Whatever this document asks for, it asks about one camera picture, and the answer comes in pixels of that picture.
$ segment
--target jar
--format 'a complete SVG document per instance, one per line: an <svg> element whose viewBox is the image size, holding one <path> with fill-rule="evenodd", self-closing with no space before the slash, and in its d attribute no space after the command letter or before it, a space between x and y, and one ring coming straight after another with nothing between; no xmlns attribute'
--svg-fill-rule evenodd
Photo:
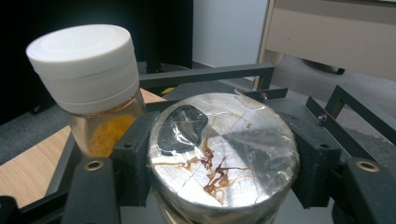
<svg viewBox="0 0 396 224"><path fill-rule="evenodd" d="M145 113L134 45L122 27L65 28L34 40L26 55L87 157L108 157Z"/></svg>

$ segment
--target orange powder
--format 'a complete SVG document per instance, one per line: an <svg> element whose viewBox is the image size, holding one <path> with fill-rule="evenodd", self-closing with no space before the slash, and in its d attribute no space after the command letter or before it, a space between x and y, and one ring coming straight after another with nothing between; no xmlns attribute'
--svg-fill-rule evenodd
<svg viewBox="0 0 396 224"><path fill-rule="evenodd" d="M109 157L113 152L113 147L133 122L134 118L131 115L124 115L101 124L90 141L91 157Z"/></svg>

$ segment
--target screw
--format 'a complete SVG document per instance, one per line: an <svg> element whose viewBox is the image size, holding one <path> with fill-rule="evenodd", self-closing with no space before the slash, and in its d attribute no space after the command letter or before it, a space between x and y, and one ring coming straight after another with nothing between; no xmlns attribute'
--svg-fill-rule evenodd
<svg viewBox="0 0 396 224"><path fill-rule="evenodd" d="M260 98L262 98L262 100L268 100L267 93L265 93L265 91L262 92L262 94L260 95Z"/></svg>
<svg viewBox="0 0 396 224"><path fill-rule="evenodd" d="M322 115L319 115L318 116L318 120L320 121L320 122L326 122L326 120L327 120L327 115L326 114L322 114Z"/></svg>

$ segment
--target black frame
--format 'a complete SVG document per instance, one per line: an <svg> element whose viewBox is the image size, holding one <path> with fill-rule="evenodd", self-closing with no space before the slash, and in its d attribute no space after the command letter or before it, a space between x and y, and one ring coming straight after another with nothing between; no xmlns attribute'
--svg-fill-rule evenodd
<svg viewBox="0 0 396 224"><path fill-rule="evenodd" d="M360 93L343 86L335 88L325 109L311 97L305 105L297 104L285 98L287 89L268 90L273 71L274 67L266 63L152 74L141 77L141 87L261 76L261 80L264 80L261 85L263 90L243 93L271 106L293 130L301 157L301 168L292 189L302 206L304 208L327 206L332 197L335 200L332 213L334 223L389 223L394 220L396 201L389 197L394 195L396 188L394 177L386 167L376 162L374 157L336 122L335 118L344 104L347 104L392 143L395 142L396 137L396 120L365 100ZM148 111L162 111L173 103L159 102L147 104L147 107ZM342 152L349 154L350 158L341 161ZM74 169L80 163L81 153L73 136L70 135L49 185L48 196L20 210L14 206L11 210L17 215L11 217L24 217L24 220L39 218L47 220L46 223L59 222L62 219L62 211L67 205L66 195L73 189L70 189L70 183L73 183L72 178L75 178ZM114 171L106 169L105 172L111 175ZM106 200L116 201L111 197L107 197ZM117 216L114 218L114 223L118 223Z"/></svg>

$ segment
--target white lid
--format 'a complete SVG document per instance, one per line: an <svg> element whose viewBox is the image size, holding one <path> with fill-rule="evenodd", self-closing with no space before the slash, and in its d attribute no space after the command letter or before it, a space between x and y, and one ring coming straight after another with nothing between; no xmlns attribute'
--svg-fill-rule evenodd
<svg viewBox="0 0 396 224"><path fill-rule="evenodd" d="M26 49L47 90L66 111L98 113L131 99L139 77L130 33L94 24L43 35Z"/></svg>

